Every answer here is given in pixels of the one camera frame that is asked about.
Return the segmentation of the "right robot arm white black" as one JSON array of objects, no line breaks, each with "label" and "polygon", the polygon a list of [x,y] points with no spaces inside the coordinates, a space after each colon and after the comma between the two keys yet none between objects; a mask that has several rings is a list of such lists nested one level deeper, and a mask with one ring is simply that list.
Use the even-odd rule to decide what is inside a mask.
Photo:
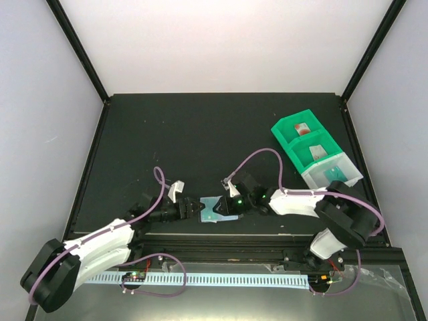
[{"label": "right robot arm white black", "polygon": [[305,249],[285,254],[286,267],[311,272],[327,270],[334,255],[346,248],[362,249],[369,237],[385,228],[380,211],[340,181],[317,189],[281,189],[265,187],[251,175],[243,175],[229,180],[227,190],[213,206],[219,215],[301,215],[322,222],[323,230],[311,238]]}]

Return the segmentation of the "white card black stripe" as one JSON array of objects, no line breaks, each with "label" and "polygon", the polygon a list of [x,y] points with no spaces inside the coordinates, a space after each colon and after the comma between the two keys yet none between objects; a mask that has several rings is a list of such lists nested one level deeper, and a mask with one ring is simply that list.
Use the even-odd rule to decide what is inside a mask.
[{"label": "white card black stripe", "polygon": [[312,155],[312,158],[315,161],[318,161],[321,158],[328,156],[328,153],[324,150],[324,148],[320,144],[315,146],[310,146],[309,150],[310,150],[310,154]]}]

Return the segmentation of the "teal credit card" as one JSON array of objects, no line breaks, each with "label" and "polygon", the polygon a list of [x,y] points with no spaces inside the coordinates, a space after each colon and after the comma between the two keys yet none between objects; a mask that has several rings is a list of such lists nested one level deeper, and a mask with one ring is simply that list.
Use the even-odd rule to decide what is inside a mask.
[{"label": "teal credit card", "polygon": [[329,183],[332,183],[334,181],[340,181],[340,182],[345,183],[348,181],[348,178],[346,177],[346,175],[342,172],[342,170],[338,166],[326,169],[324,171],[324,176],[326,177],[326,179]]},{"label": "teal credit card", "polygon": [[200,202],[205,204],[204,210],[200,215],[201,223],[216,223],[218,222],[218,214],[213,211],[213,208],[220,197],[201,197]]}]

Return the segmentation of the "black card holder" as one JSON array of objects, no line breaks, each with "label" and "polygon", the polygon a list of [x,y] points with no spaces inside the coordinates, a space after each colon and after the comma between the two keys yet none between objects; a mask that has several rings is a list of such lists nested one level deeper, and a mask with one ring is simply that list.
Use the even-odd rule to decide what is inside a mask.
[{"label": "black card holder", "polygon": [[238,221],[240,215],[226,215],[220,214],[217,210],[218,202],[221,200],[220,196],[217,197],[201,197],[199,201],[205,206],[199,214],[200,223],[218,223],[221,221]]}]

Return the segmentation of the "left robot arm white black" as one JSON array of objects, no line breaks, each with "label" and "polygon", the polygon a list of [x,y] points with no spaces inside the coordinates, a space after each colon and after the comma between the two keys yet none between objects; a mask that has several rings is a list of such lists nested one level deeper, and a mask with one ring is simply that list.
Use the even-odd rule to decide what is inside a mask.
[{"label": "left robot arm white black", "polygon": [[144,257],[142,238],[154,223],[170,223],[200,215],[198,199],[149,197],[135,203],[106,226],[61,242],[47,241],[21,278],[29,303],[54,312],[87,280],[114,267],[138,266]]}]

